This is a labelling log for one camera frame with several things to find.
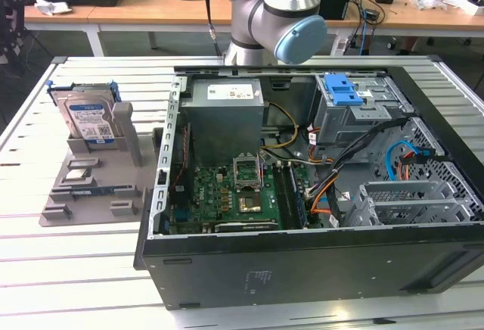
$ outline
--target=hard drive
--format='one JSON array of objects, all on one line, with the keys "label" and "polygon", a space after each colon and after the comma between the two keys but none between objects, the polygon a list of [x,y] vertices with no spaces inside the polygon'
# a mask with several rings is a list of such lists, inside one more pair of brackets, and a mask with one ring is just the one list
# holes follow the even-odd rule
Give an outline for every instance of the hard drive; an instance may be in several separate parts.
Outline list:
[{"label": "hard drive", "polygon": [[64,117],[71,139],[84,139],[90,149],[115,148],[114,138],[122,130],[113,120],[119,97],[115,82],[55,86],[48,81],[48,93]]}]

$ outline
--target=white label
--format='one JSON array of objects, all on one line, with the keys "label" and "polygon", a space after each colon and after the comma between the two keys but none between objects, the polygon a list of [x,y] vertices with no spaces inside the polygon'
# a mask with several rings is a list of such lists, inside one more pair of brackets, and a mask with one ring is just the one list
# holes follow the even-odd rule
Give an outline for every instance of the white label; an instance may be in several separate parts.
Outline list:
[{"label": "white label", "polygon": [[356,95],[358,97],[373,97],[373,94],[371,94],[371,92],[369,92],[368,90],[366,92],[356,92]]},{"label": "white label", "polygon": [[107,143],[114,140],[110,124],[104,120],[101,104],[70,105],[70,115],[82,137],[91,143]]},{"label": "white label", "polygon": [[341,193],[341,196],[338,198],[338,201],[350,201],[351,200],[351,195],[349,194],[349,191],[345,191]]},{"label": "white label", "polygon": [[90,195],[92,194],[90,191],[85,190],[85,191],[71,191],[70,192],[72,195]]},{"label": "white label", "polygon": [[215,99],[254,99],[250,84],[212,84],[206,90],[209,100]]},{"label": "white label", "polygon": [[309,133],[309,144],[316,146],[316,134],[315,133]]},{"label": "white label", "polygon": [[333,215],[330,215],[330,223],[334,228],[340,227],[340,222],[338,222],[338,219],[336,219]]}]

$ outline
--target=circuit board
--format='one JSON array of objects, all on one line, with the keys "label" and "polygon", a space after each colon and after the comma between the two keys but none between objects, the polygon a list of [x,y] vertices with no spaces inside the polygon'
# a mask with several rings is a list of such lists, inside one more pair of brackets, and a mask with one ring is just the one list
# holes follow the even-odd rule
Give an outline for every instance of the circuit board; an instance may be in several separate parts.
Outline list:
[{"label": "circuit board", "polygon": [[[304,166],[294,167],[299,190],[308,187]],[[239,165],[237,181],[250,181],[255,167]],[[270,166],[263,166],[259,188],[236,187],[233,166],[196,167],[194,197],[188,208],[175,208],[172,228],[179,234],[198,232],[205,224],[267,222],[284,229],[278,206],[275,181]]]}]

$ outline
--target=robotic arm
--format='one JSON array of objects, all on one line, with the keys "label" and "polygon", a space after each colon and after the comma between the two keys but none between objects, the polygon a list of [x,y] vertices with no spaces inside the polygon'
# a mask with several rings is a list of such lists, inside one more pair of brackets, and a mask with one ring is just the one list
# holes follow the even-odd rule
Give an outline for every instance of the robotic arm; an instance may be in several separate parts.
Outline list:
[{"label": "robotic arm", "polygon": [[232,0],[225,65],[301,64],[318,52],[327,27],[321,0]]}]

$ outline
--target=aluminum slat table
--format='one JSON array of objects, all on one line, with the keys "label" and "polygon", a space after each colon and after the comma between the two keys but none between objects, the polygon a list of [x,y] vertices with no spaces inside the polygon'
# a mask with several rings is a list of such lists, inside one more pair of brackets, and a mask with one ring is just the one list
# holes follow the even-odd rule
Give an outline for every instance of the aluminum slat table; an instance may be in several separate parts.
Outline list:
[{"label": "aluminum slat table", "polygon": [[[0,137],[0,328],[477,328],[484,269],[443,294],[169,312],[146,271],[132,268],[139,223],[42,228],[39,214],[67,152],[67,128],[45,81],[119,83],[140,134],[163,124],[174,65],[218,58],[69,58],[52,64]],[[426,57],[320,57],[307,64],[403,66],[484,160],[484,104]],[[374,319],[397,321],[375,325]]]}]

